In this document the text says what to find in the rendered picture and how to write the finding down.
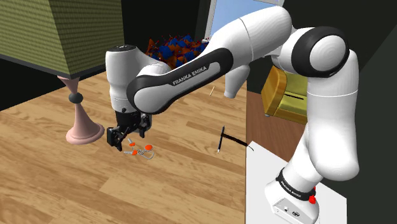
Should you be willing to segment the pink lamp with green shade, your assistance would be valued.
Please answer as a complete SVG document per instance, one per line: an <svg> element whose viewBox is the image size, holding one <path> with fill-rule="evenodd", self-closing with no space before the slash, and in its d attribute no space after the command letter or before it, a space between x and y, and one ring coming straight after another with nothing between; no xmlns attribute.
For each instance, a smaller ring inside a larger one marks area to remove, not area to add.
<svg viewBox="0 0 397 224"><path fill-rule="evenodd" d="M86 114L81 76L104 69L105 53L124 42L121 0L0 0L0 58L57 76L70 90L71 144L89 144L104 127Z"/></svg>

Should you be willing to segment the blue and orange spiky object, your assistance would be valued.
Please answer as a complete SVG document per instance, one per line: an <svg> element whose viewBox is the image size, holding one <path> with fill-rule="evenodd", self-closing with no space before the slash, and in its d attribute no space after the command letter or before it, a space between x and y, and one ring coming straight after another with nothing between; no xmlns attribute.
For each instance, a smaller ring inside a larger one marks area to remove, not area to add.
<svg viewBox="0 0 397 224"><path fill-rule="evenodd" d="M145 54L175 69L198 57L208 44L208 40L194 41L190 35L174 36L168 40L163 38L156 42L150 39Z"/></svg>

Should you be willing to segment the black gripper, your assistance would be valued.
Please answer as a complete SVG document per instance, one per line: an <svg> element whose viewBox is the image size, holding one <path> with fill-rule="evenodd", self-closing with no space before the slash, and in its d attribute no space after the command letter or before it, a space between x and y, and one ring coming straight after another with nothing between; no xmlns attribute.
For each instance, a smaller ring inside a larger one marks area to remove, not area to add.
<svg viewBox="0 0 397 224"><path fill-rule="evenodd" d="M152 115L147 115L139 111L132 113L116 113L117 127L106 129L107 143L114 146L118 151L122 151L122 141L131 132L139 132L141 138L145 138L145 133L151 128Z"/></svg>

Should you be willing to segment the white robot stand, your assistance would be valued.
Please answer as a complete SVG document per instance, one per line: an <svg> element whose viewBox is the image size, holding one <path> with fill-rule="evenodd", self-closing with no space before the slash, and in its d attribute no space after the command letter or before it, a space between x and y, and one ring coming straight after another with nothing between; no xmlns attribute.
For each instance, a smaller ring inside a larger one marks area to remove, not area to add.
<svg viewBox="0 0 397 224"><path fill-rule="evenodd" d="M291 224L274 214L265 197L265 185L287 162L254 141L246 148L245 224ZM315 224L347 224L347 199L319 183L316 185L319 218Z"/></svg>

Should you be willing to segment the thin black stick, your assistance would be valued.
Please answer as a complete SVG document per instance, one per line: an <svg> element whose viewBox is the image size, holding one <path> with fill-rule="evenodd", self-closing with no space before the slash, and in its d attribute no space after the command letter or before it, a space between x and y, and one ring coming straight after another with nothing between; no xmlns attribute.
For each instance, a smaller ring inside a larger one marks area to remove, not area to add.
<svg viewBox="0 0 397 224"><path fill-rule="evenodd" d="M242 141L240 139L237 139L236 137L230 136L228 134L224 134L223 138L227 138L229 140L235 141L236 143L239 143L239 144L241 144L241 145L243 145L245 147L249 147L249 148L251 148L254 151L254 149L252 147L250 147L247 143L245 143L244 141Z"/></svg>

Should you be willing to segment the black pen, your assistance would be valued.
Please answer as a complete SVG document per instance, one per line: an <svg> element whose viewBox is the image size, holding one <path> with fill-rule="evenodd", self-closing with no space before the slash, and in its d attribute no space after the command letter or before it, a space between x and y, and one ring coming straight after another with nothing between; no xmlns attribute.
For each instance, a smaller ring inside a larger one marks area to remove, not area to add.
<svg viewBox="0 0 397 224"><path fill-rule="evenodd" d="M224 135L224 133L225 133L225 126L222 126L221 134L220 134L220 137L219 137L219 143L218 143L217 153L219 153L220 150L221 150L221 145L222 145L222 140L223 140L223 135Z"/></svg>

